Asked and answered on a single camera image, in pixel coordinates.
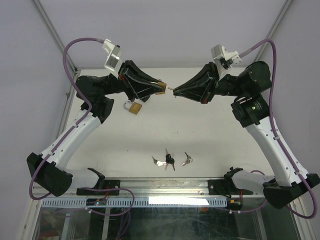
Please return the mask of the small brass padlock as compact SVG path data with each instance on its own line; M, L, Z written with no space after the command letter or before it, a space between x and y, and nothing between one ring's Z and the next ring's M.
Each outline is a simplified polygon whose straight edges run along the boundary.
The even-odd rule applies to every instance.
M156 95L163 95L166 93L166 89L167 89L167 84L163 81L158 81L157 85L161 88L161 91L156 92Z

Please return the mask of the medium brass padlock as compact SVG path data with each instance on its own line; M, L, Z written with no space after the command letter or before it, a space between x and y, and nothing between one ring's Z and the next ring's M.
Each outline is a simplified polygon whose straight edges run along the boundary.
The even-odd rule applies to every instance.
M139 113L139 111L141 110L141 108L143 107L142 104L137 103L135 101L126 101L123 104L123 108L125 110L127 110L128 112L137 115Z

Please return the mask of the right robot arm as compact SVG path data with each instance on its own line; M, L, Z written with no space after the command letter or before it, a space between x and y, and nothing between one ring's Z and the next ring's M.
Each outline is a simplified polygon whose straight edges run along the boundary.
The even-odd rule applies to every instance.
M252 63L238 76L220 74L217 65L209 62L192 79L174 88L173 95L201 104L208 104L214 96L235 98L232 113L262 150L273 175L232 167L214 189L227 197L238 190L262 194L274 208L282 209L317 186L320 178L299 164L281 139L275 120L270 119L270 107L261 93L271 86L271 72L264 61Z

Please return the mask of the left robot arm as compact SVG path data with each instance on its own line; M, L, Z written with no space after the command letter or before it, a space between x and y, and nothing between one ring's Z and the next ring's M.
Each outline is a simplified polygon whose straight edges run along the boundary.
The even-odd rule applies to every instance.
M88 188L100 194L105 188L105 176L93 168L67 169L69 160L84 140L110 116L114 99L108 95L125 93L128 100L146 101L153 94L166 90L166 83L139 69L131 60L125 61L117 74L82 75L75 81L76 96L83 100L75 119L47 149L31 153L27 165L31 182L50 195L62 196L68 189Z

